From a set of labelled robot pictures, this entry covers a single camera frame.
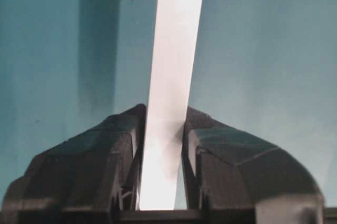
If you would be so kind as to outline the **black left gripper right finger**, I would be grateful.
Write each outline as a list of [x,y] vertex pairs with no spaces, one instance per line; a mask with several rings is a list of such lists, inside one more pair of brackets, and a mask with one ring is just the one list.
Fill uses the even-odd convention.
[[207,222],[324,222],[316,181],[275,144],[188,108],[182,155],[187,206]]

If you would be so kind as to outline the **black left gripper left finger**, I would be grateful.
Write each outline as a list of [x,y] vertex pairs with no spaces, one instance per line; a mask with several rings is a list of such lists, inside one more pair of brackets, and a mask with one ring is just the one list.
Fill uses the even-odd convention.
[[36,155],[9,185],[1,223],[112,223],[134,186],[145,115],[138,104]]

